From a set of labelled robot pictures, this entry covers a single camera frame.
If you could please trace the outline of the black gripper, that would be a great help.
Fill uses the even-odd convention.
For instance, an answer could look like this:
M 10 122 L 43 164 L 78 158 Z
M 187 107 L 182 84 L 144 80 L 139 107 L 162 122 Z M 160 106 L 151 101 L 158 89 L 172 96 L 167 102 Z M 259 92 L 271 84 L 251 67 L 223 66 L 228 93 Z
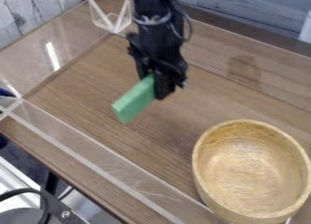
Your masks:
M 128 54 L 134 57 L 139 78 L 155 77 L 155 98 L 163 100 L 187 79 L 182 55 L 184 23 L 180 17 L 135 18 L 138 32 L 127 33 Z

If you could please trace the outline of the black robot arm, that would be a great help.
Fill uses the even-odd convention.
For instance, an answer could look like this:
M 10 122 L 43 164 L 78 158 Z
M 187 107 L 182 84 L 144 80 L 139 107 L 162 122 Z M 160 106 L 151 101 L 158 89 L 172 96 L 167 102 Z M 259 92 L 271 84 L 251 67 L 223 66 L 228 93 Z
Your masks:
M 187 62 L 183 58 L 184 24 L 191 19 L 178 0 L 132 0 L 132 19 L 138 32 L 127 33 L 128 54 L 134 57 L 139 78 L 155 80 L 155 98 L 163 100 L 187 79 Z

